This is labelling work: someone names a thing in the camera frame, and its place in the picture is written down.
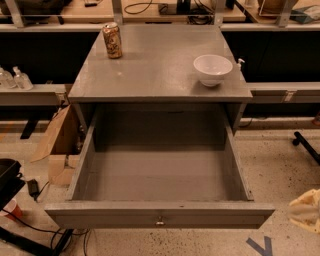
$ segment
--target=gray countertop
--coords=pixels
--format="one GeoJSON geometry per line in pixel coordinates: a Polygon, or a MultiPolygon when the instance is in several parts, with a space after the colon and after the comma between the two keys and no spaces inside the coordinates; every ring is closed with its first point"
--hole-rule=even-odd
{"type": "Polygon", "coordinates": [[[109,59],[100,33],[69,94],[71,102],[247,102],[232,53],[216,26],[142,24],[120,26],[123,56],[109,59]],[[193,61],[222,55],[234,64],[223,84],[202,85],[193,61]]]}

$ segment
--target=aluminum can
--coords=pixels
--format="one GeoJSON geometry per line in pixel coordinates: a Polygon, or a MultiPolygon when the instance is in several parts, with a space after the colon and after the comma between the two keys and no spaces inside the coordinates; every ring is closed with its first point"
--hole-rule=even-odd
{"type": "Polygon", "coordinates": [[[104,42],[110,59],[122,56],[120,28],[116,22],[108,22],[102,29],[104,42]]]}

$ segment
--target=ceramic bowl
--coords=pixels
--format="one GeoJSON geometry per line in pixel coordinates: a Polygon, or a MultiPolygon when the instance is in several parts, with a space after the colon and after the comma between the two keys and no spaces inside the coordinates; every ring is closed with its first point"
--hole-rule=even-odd
{"type": "Polygon", "coordinates": [[[198,79],[205,86],[216,86],[231,72],[231,61],[219,55],[201,55],[193,62],[198,79]]]}

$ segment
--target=plastic bottle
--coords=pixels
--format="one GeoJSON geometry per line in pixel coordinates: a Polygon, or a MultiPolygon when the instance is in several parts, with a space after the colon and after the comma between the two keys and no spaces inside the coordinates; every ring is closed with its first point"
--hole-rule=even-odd
{"type": "Polygon", "coordinates": [[[11,75],[11,73],[0,67],[0,87],[14,88],[16,86],[17,84],[13,80],[13,76],[11,75]]]}
{"type": "Polygon", "coordinates": [[[13,71],[16,73],[13,79],[20,89],[31,90],[33,88],[33,84],[27,74],[22,73],[18,67],[13,67],[13,71]]]}

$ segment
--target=concrete floor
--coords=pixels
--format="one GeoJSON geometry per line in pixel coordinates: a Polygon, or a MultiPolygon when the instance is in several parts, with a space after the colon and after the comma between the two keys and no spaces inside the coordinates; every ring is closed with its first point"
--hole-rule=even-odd
{"type": "MultiPolygon", "coordinates": [[[[228,255],[228,256],[312,256],[320,253],[320,236],[301,229],[288,221],[288,203],[308,191],[320,188],[320,166],[303,146],[292,145],[293,132],[300,131],[320,152],[320,127],[310,118],[297,119],[244,119],[235,137],[243,172],[256,202],[273,203],[276,211],[256,230],[223,229],[138,229],[92,230],[87,236],[87,255],[228,255]],[[258,253],[247,241],[252,239],[265,249],[265,237],[271,238],[272,249],[258,253]]],[[[0,158],[18,160],[26,180],[36,179],[40,188],[47,182],[48,159],[30,163],[46,122],[40,122],[28,140],[19,137],[25,122],[0,122],[0,158]]],[[[39,197],[39,203],[29,196],[27,186],[16,199],[23,211],[22,220],[45,230],[56,231],[59,227],[44,212],[49,194],[60,196],[61,188],[50,185],[39,197]]],[[[1,227],[50,246],[52,233],[43,233],[0,217],[1,227]]],[[[85,255],[84,236],[72,238],[62,255],[85,255]]],[[[0,255],[30,255],[0,242],[0,255]]]]}

